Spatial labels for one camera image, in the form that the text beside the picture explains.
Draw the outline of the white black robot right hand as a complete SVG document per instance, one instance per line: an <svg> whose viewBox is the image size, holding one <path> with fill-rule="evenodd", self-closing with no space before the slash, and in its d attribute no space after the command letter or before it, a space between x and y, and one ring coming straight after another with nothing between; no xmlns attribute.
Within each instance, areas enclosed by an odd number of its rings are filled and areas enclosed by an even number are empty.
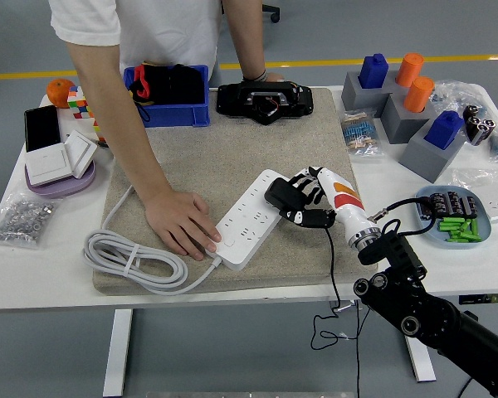
<svg viewBox="0 0 498 398"><path fill-rule="evenodd" d="M358 193L347 180L326 167L305 168L290 182L295 185L301 178L304 181L296 186L301 192L310 182L315 184L307 201L317 204L325 197L331 209L292 210L286 207L279 211L283 218L304 228L329 228L337 220L344 226L348 245L357 250L381 236L380 229L368 219Z"/></svg>

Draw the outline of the person's right hand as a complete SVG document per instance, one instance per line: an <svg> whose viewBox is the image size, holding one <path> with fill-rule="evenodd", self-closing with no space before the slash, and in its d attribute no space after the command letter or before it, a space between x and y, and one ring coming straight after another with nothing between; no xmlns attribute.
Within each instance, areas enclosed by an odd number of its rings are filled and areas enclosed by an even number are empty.
<svg viewBox="0 0 498 398"><path fill-rule="evenodd" d="M144 200L144 206L150 227L173 253L202 260L205 250L217 250L222 237L197 193L168 189Z"/></svg>

